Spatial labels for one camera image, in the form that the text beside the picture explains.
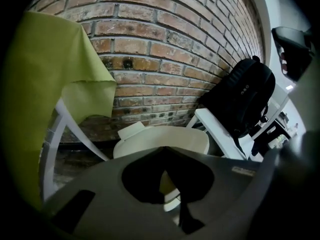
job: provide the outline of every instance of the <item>green tablecloth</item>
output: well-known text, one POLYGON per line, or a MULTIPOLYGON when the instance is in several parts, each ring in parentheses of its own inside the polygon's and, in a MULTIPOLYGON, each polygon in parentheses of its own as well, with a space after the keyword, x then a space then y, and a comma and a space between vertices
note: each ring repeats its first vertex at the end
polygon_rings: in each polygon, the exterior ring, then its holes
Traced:
POLYGON ((58 99, 80 123, 90 115, 110 117, 115 89, 81 24, 25 12, 1 75, 0 137, 12 178, 29 204, 41 207, 39 157, 58 99))

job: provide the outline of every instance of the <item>fabric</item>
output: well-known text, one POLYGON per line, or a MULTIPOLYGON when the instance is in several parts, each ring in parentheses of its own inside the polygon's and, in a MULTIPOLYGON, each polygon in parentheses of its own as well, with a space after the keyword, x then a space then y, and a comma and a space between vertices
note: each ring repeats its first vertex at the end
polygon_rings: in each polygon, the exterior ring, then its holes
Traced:
POLYGON ((40 152, 58 99, 77 123, 110 117, 116 82, 81 24, 38 12, 24 13, 1 82, 1 146, 18 191, 39 209, 40 152))

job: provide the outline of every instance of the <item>green cloth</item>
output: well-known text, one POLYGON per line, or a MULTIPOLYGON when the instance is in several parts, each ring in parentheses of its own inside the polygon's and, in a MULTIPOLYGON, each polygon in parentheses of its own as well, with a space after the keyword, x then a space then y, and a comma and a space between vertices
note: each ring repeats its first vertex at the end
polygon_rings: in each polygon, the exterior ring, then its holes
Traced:
POLYGON ((38 12, 24 13, 1 81, 1 146, 18 191, 40 209, 39 158, 57 101, 77 123, 111 117, 116 82, 81 24, 38 12))

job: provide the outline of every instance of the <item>black backpack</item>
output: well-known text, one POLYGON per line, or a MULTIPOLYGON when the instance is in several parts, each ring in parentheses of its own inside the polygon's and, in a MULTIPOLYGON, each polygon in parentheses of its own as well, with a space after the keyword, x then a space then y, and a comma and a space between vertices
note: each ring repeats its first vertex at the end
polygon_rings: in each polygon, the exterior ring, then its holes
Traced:
POLYGON ((219 120, 246 156, 238 139, 246 136, 267 113, 268 100, 275 85, 276 79, 270 68, 260 63, 256 56, 254 59, 246 58, 239 61, 212 90, 201 96, 199 103, 219 120))

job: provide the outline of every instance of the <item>brick wall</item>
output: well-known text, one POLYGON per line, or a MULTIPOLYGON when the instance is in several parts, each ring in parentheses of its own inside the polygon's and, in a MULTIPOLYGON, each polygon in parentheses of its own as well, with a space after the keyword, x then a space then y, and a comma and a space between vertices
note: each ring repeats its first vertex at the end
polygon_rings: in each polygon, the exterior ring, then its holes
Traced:
POLYGON ((137 121, 185 126, 199 96, 239 60, 264 59, 250 0, 34 0, 30 10, 81 23, 118 83, 112 118, 80 125, 93 141, 118 139, 137 121))

